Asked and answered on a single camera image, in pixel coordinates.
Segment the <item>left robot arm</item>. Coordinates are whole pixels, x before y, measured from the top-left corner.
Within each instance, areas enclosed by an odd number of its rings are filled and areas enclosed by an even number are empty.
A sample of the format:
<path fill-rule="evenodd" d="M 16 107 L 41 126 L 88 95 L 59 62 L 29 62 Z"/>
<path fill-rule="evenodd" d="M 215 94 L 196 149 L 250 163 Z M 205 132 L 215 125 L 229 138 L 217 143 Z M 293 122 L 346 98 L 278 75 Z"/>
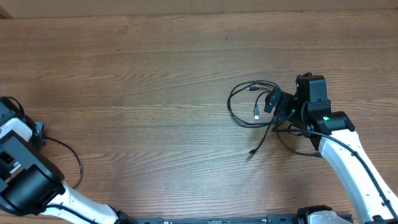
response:
<path fill-rule="evenodd" d="M 48 215 L 70 223 L 135 222 L 69 186 L 62 171 L 40 152 L 48 140 L 43 122 L 28 117 L 15 98 L 1 97 L 2 211 L 20 217 Z"/>

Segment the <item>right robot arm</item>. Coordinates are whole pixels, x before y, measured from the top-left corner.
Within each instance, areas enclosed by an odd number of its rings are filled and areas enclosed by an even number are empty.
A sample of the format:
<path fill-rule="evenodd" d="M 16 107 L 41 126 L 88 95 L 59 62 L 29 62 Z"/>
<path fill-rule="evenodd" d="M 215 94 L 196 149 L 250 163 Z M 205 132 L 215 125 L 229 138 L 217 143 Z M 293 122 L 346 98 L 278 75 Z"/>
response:
<path fill-rule="evenodd" d="M 309 138 L 338 176 L 359 223 L 397 223 L 397 196 L 367 156 L 354 124 L 342 111 L 333 112 L 326 79 L 308 72 L 297 75 L 296 92 L 273 89 L 265 99 L 266 113 L 286 131 Z"/>

